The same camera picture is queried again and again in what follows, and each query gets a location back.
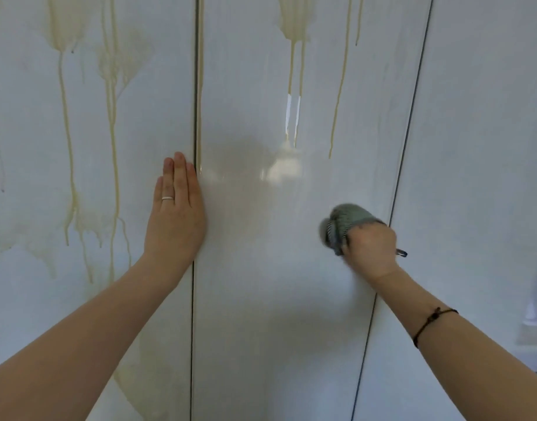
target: dark vertical seam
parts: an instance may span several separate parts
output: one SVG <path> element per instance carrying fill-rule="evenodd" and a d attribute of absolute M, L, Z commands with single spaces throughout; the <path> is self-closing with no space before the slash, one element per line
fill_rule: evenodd
<path fill-rule="evenodd" d="M 197 155 L 197 139 L 198 139 L 198 56 L 200 56 L 200 9 L 202 8 L 200 0 L 195 0 L 195 14 L 194 14 L 194 165 L 196 166 Z M 193 420 L 193 405 L 194 405 L 194 281 L 196 273 L 196 260 L 192 265 L 192 281 L 190 289 L 190 405 L 189 405 L 189 421 Z"/>
<path fill-rule="evenodd" d="M 426 20 L 426 28 L 424 29 L 424 38 L 422 40 L 422 50 L 420 52 L 420 60 L 418 63 L 418 70 L 417 70 L 417 79 L 414 83 L 414 90 L 412 92 L 412 101 L 410 106 L 410 112 L 409 112 L 409 120 L 407 123 L 407 130 L 405 133 L 405 141 L 403 142 L 403 151 L 401 152 L 401 160 L 399 162 L 399 170 L 397 172 L 397 183 L 395 184 L 395 193 L 393 194 L 393 203 L 391 204 L 391 214 L 389 216 L 389 226 L 391 226 L 391 223 L 393 221 L 393 212 L 395 210 L 395 201 L 397 200 L 397 193 L 399 190 L 399 181 L 401 179 L 401 170 L 403 168 L 403 161 L 405 160 L 405 150 L 407 147 L 407 141 L 409 140 L 409 133 L 410 133 L 410 127 L 412 123 L 412 113 L 414 111 L 414 102 L 417 98 L 417 91 L 418 91 L 418 82 L 420 79 L 420 70 L 422 68 L 422 60 L 424 59 L 424 50 L 426 48 L 426 39 L 428 37 L 428 28 L 430 27 L 430 18 L 432 16 L 432 6 L 434 5 L 434 0 L 430 0 L 430 7 L 428 9 L 428 18 Z M 362 356 L 362 366 L 360 367 L 360 373 L 358 375 L 358 385 L 356 386 L 356 396 L 354 397 L 354 405 L 352 407 L 352 416 L 350 417 L 351 421 L 354 421 L 354 414 L 356 413 L 356 404 L 358 403 L 358 394 L 360 393 L 360 383 L 362 382 L 362 371 L 364 369 L 364 362 L 366 361 L 366 354 L 368 351 L 368 343 L 370 341 L 370 334 L 372 332 L 372 325 L 373 325 L 373 319 L 374 315 L 376 313 L 376 304 L 377 304 L 377 294 L 374 296 L 374 302 L 372 306 L 372 315 L 370 316 L 370 324 L 368 327 L 368 335 L 366 336 L 366 343 L 364 346 L 364 354 Z"/>

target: person's left arm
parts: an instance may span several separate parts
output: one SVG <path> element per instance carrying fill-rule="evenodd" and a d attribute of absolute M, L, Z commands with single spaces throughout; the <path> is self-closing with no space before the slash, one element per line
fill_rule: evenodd
<path fill-rule="evenodd" d="M 195 169 L 176 153 L 157 181 L 140 260 L 0 365 L 0 421 L 85 420 L 132 341 L 179 284 L 205 233 Z"/>

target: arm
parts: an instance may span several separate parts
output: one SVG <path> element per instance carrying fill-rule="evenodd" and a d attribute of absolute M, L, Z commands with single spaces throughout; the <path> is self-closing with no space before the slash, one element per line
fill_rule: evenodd
<path fill-rule="evenodd" d="M 356 227 L 345 259 L 414 337 L 437 307 L 448 306 L 397 265 L 395 244 L 387 226 Z M 440 316 L 419 336 L 418 347 L 466 420 L 537 421 L 537 375 L 461 316 Z"/>
<path fill-rule="evenodd" d="M 85 420 L 132 341 L 178 285 L 205 231 L 195 170 L 177 153 L 157 181 L 141 259 L 0 365 L 0 421 Z"/>

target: hand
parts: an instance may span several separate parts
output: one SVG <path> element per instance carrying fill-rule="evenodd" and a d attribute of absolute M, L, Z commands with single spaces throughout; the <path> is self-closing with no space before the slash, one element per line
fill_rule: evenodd
<path fill-rule="evenodd" d="M 397 235 L 390 227 L 381 223 L 355 226 L 348 232 L 348 242 L 342 248 L 345 260 L 368 282 L 400 269 L 395 260 Z"/>
<path fill-rule="evenodd" d="M 165 159 L 163 176 L 156 183 L 144 255 L 178 284 L 205 235 L 206 216 L 196 170 L 177 152 L 174 159 Z"/>

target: person's left hand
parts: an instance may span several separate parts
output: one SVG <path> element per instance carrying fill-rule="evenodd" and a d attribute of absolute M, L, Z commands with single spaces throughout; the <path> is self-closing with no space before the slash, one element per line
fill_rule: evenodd
<path fill-rule="evenodd" d="M 206 216 L 196 170 L 180 152 L 163 162 L 149 216 L 144 255 L 178 281 L 206 235 Z"/>

